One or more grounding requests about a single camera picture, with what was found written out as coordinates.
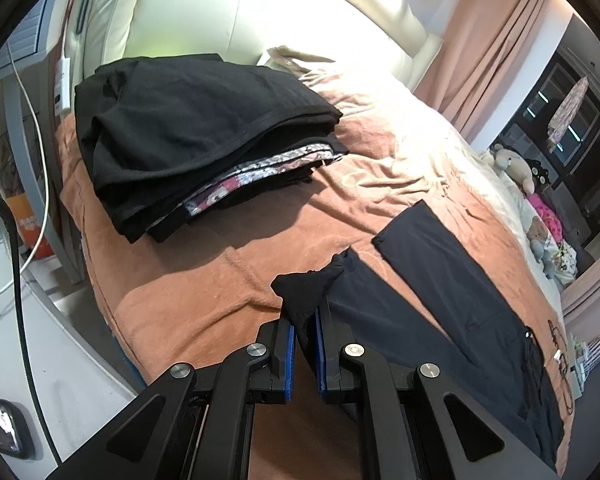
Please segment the grey teddy plush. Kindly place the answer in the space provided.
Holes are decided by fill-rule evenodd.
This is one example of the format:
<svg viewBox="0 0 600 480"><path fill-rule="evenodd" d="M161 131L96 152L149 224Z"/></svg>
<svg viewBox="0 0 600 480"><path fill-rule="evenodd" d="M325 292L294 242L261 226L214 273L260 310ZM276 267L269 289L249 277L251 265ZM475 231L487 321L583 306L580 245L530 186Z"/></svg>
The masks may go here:
<svg viewBox="0 0 600 480"><path fill-rule="evenodd" d="M528 242L535 260L543 266L544 275L549 280L554 280L556 259L548 244L549 235L550 231L543 221L538 216L534 216L527 231Z"/></svg>

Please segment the pink plush toy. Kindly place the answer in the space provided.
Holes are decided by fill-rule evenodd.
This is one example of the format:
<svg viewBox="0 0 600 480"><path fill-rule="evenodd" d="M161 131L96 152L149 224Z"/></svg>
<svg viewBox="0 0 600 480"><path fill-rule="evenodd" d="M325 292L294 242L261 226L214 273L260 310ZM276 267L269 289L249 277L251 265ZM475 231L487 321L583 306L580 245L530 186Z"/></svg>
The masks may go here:
<svg viewBox="0 0 600 480"><path fill-rule="evenodd" d="M564 233L562 232L562 222L560 222L556 212L544 202L538 193L528 195L527 200L552 234L555 242L557 244L561 243L564 240Z"/></svg>

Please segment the cream padded headboard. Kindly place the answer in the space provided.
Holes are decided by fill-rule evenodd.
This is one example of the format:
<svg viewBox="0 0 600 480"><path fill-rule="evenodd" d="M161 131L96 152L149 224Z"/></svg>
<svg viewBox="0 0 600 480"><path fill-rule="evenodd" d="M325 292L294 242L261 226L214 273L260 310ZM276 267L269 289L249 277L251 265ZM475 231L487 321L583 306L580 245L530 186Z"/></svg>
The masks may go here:
<svg viewBox="0 0 600 480"><path fill-rule="evenodd" d="M415 89L441 45L406 0L78 0L66 52L83 79L118 58L216 53L256 64L288 47Z"/></svg>

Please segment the folded black garment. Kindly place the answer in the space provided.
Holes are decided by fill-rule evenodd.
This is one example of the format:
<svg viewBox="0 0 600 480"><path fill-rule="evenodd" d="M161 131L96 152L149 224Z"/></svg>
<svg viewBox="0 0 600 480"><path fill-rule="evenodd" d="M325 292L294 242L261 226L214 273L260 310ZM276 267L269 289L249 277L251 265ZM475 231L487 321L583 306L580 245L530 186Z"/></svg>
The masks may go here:
<svg viewBox="0 0 600 480"><path fill-rule="evenodd" d="M243 162L341 143L340 111L297 77L217 54L122 58L74 92L76 136L95 194L130 243L144 234L162 242L192 221L184 200ZM211 208L304 181L318 166L247 185Z"/></svg>

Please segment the black device with screen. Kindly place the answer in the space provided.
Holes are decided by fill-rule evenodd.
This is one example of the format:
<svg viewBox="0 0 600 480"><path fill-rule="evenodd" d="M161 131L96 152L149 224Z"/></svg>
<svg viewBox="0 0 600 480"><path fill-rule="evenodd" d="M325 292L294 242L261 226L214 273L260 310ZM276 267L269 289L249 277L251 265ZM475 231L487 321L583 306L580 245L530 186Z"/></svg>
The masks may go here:
<svg viewBox="0 0 600 480"><path fill-rule="evenodd" d="M30 460L35 448L26 420L12 402L0 399L0 453Z"/></svg>

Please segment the orange box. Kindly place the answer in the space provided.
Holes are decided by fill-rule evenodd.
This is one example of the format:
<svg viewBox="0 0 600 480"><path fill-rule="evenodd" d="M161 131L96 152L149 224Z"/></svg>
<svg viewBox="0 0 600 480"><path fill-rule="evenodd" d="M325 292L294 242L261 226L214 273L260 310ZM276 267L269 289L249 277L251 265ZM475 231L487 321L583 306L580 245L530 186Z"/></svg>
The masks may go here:
<svg viewBox="0 0 600 480"><path fill-rule="evenodd" d="M32 249L41 234L41 226L35 218L26 194L21 193L7 197L6 202L15 217L17 229L24 246Z"/></svg>

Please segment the beige plush toy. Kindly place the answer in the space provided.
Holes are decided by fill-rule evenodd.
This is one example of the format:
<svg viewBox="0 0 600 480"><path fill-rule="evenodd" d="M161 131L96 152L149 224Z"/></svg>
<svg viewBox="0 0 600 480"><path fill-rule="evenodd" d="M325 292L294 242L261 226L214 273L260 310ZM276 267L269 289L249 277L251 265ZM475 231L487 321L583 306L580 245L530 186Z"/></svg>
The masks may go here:
<svg viewBox="0 0 600 480"><path fill-rule="evenodd" d="M491 150L493 169L497 174L507 174L526 195L535 191L533 174L528 162L518 153L496 144Z"/></svg>

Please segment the pink curtain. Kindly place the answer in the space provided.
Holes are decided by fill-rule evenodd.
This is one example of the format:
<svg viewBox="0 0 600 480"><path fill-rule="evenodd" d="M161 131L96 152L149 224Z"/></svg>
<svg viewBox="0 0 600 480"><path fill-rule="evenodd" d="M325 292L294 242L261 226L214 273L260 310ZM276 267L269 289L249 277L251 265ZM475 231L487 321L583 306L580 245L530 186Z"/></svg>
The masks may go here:
<svg viewBox="0 0 600 480"><path fill-rule="evenodd" d="M506 92L550 0L462 0L416 96L468 142Z"/></svg>

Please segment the brown fleece blanket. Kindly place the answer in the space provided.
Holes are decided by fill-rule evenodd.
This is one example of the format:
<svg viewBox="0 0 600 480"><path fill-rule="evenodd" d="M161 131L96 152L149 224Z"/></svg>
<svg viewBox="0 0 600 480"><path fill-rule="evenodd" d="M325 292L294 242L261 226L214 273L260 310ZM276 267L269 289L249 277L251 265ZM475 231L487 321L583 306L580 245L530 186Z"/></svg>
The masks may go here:
<svg viewBox="0 0 600 480"><path fill-rule="evenodd" d="M170 365L220 362L277 318L279 274L321 269L347 248L416 310L422 300L382 260L373 237L425 202L474 258L546 356L564 333L558 290L534 261L531 209L438 112L399 81L316 70L297 86L341 110L348 148L309 182L207 212L164 242L130 242L98 199L80 137L122 85L108 68L76 87L73 114L58 129L62 202L82 235L100 312L147 380Z"/></svg>

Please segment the white power adapter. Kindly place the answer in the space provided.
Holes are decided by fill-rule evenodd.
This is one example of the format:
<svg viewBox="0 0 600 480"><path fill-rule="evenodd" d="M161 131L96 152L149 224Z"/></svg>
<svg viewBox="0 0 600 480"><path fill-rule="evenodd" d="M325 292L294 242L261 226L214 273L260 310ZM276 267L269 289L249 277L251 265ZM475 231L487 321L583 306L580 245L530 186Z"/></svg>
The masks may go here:
<svg viewBox="0 0 600 480"><path fill-rule="evenodd" d="M71 110L71 64L65 56L55 66L53 97L55 116L64 118Z"/></svg>

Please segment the folded floral patterned garment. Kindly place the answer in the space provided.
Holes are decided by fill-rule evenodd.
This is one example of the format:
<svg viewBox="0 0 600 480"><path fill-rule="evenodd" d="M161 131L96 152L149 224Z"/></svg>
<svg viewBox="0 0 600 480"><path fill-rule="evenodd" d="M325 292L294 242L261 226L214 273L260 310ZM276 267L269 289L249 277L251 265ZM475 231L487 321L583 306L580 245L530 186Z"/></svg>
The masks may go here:
<svg viewBox="0 0 600 480"><path fill-rule="evenodd" d="M182 206L186 217L194 218L247 185L315 164L330 164L347 154L347 148L339 142L314 142L276 155L243 162L193 192Z"/></svg>

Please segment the stack of books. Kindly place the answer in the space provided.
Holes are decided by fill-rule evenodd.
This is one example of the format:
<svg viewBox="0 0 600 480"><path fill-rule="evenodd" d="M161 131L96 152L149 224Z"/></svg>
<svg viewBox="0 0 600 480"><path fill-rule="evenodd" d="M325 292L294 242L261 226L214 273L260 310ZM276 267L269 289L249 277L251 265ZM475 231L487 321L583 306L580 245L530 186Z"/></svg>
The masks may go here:
<svg viewBox="0 0 600 480"><path fill-rule="evenodd" d="M570 335L570 370L581 389L594 368L600 364L600 334L590 341Z"/></svg>

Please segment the dark navy pants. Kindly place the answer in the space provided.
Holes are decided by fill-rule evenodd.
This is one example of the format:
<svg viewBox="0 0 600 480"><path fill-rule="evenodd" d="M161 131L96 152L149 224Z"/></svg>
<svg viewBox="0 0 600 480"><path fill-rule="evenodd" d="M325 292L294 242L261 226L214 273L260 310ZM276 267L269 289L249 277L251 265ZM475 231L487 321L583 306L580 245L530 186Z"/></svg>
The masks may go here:
<svg viewBox="0 0 600 480"><path fill-rule="evenodd" d="M433 319L349 248L321 270L272 283L309 360L317 360L315 312L326 300L359 344L402 366L436 364L554 467L565 429L534 330L425 202L401 212L372 243Z"/></svg>

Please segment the hanging floral cloth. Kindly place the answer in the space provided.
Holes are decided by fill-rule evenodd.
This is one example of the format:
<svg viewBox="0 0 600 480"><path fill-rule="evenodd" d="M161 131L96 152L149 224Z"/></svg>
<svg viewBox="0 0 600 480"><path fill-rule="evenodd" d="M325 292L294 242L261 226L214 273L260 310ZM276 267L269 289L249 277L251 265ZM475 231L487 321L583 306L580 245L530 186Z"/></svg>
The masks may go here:
<svg viewBox="0 0 600 480"><path fill-rule="evenodd" d="M547 148L553 153L570 126L574 116L580 110L586 92L588 91L588 77L583 76L568 92L565 99L560 102L558 109L550 118L547 126Z"/></svg>

